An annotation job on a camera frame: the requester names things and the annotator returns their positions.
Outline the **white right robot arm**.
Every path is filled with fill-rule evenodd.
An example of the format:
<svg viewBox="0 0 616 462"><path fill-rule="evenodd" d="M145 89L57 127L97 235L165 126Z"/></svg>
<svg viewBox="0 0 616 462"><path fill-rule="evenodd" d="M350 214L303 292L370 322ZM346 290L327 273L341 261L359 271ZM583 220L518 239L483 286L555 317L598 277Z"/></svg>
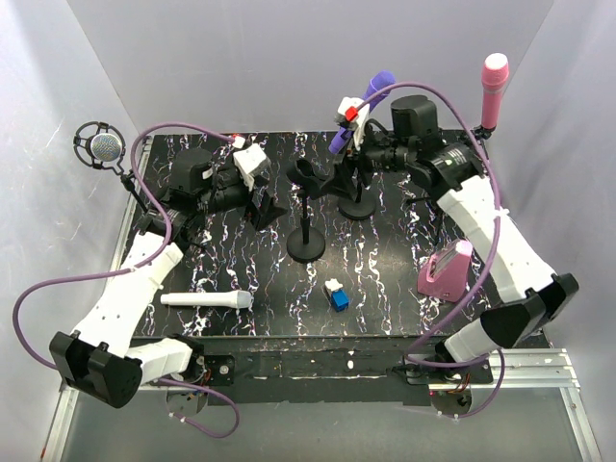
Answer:
<svg viewBox="0 0 616 462"><path fill-rule="evenodd" d="M435 105L419 94L395 100L393 130L375 136L368 130L373 101L342 99L336 121L343 137L330 145L331 153L342 158L321 190L351 200L358 196L353 174L405 170L464 233L483 262L476 285L492 278L501 303L437 346L437 374L457 382L480 357L514 347L556 318L579 285L572 274L559 274L546 263L502 208L494 172L480 144L483 129L463 125L461 136L447 141Z"/></svg>

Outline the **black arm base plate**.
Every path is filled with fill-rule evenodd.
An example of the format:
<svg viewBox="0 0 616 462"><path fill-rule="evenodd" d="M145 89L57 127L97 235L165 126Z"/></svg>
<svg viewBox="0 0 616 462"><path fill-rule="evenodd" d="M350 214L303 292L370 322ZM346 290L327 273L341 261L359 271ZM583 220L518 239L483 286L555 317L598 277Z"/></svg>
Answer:
<svg viewBox="0 0 616 462"><path fill-rule="evenodd" d="M408 363L397 349L326 347L305 350L208 354L197 366L195 385L210 387L238 404L400 402L430 404L429 386L469 386L493 381L483 361L463 372Z"/></svg>

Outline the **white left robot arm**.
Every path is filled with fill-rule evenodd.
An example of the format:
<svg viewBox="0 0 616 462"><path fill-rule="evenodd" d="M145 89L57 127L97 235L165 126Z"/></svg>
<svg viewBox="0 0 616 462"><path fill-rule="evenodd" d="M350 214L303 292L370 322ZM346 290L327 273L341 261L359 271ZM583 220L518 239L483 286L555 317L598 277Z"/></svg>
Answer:
<svg viewBox="0 0 616 462"><path fill-rule="evenodd" d="M156 193L162 207L149 207L122 263L123 275L114 277L90 312L69 334L58 332L50 353L65 382L94 398L121 408L139 387L174 375L186 385L205 373L203 346L181 334L146 346L131 339L146 308L167 275L194 245L205 218L244 209L255 229L262 230L285 214L269 194L259 205L256 188L267 181L270 158L257 144L236 151L221 168L211 152L183 149L172 163L165 185Z"/></svg>

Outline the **black round-base mic stand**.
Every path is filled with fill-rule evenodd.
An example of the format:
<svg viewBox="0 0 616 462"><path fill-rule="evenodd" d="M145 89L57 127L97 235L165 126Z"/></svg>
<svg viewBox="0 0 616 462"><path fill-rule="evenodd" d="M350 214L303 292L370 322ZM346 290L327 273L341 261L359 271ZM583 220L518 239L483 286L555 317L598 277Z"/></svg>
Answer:
<svg viewBox="0 0 616 462"><path fill-rule="evenodd" d="M287 238L287 253L300 264L319 260L325 251L323 233L311 224L308 200L322 197L321 188L326 177L317 173L305 158L299 158L287 169L288 179L299 187L296 195L301 200L300 225Z"/></svg>

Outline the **white handheld microphone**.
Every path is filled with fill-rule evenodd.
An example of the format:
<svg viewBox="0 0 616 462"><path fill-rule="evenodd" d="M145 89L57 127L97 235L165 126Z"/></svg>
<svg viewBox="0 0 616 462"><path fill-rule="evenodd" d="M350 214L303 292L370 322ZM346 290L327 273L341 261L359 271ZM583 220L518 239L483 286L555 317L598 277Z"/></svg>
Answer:
<svg viewBox="0 0 616 462"><path fill-rule="evenodd" d="M253 296L250 292L241 290L218 293L169 293L162 294L160 302L169 306L247 309L253 304Z"/></svg>

